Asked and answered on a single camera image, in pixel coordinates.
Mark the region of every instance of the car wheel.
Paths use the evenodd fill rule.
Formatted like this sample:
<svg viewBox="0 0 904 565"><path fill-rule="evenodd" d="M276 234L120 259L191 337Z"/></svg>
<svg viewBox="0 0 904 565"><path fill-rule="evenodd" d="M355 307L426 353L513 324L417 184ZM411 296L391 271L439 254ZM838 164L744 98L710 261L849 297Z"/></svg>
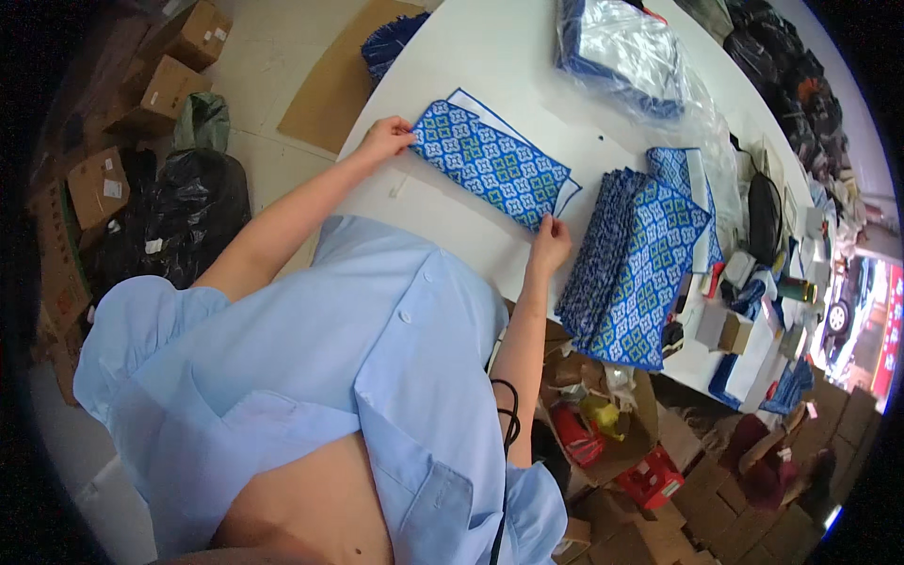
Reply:
<svg viewBox="0 0 904 565"><path fill-rule="evenodd" d="M829 335L843 334L847 331L850 322L851 317L847 304L844 302L836 302L829 306L829 316L826 318Z"/></svg>

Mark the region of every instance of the car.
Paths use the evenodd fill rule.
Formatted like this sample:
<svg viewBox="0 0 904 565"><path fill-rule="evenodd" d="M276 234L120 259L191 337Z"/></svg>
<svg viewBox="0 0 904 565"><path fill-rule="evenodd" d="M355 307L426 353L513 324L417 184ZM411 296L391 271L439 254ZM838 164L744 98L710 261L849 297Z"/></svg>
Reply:
<svg viewBox="0 0 904 565"><path fill-rule="evenodd" d="M826 350L833 360L851 338L856 311L866 306L875 270L874 259L854 257L848 263L847 274L835 294L835 302L829 306L825 321Z"/></svg>

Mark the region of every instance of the red sign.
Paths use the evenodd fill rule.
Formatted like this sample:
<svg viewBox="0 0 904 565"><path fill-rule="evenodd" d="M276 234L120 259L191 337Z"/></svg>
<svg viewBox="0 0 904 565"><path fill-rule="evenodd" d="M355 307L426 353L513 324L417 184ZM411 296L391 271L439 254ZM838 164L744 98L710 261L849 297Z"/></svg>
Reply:
<svg viewBox="0 0 904 565"><path fill-rule="evenodd" d="M872 393L880 398L889 395L891 377L895 373L898 359L898 343L901 335L901 309L904 308L904 268L889 265L889 299L885 319L885 335L882 337L882 352L872 376Z"/></svg>

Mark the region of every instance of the maroon cloth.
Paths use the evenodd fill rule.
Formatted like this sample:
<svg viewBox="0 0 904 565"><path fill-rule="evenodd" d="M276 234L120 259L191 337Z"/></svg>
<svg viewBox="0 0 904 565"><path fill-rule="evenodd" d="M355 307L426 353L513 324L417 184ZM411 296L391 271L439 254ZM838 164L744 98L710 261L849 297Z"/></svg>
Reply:
<svg viewBox="0 0 904 565"><path fill-rule="evenodd" d="M738 470L741 457L767 435L769 429L766 424L754 414L748 414L738 422L719 464L735 476L750 505L763 510L777 510L798 473L794 463L784 462L778 455L782 450L781 442L777 442L747 473L741 474Z"/></svg>

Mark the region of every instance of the hand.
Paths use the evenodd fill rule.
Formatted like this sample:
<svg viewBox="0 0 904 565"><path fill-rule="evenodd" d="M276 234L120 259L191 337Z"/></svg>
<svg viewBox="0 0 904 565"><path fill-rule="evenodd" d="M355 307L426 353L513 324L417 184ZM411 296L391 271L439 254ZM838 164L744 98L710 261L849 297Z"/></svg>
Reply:
<svg viewBox="0 0 904 565"><path fill-rule="evenodd" d="M804 420L804 415L806 414L806 402L801 401L795 406L791 412L785 416L785 429L788 430L788 433L791 432L792 429L796 428L800 425L800 423Z"/></svg>
<svg viewBox="0 0 904 565"><path fill-rule="evenodd" d="M571 236L565 222L543 215L540 231L531 245L531 258L527 261L527 276L548 281L552 273L562 266L571 253Z"/></svg>
<svg viewBox="0 0 904 565"><path fill-rule="evenodd" d="M390 157L401 155L405 147L414 143L416 138L410 131L411 124L399 116L378 119L364 134L364 140L354 152L368 166L376 169Z"/></svg>

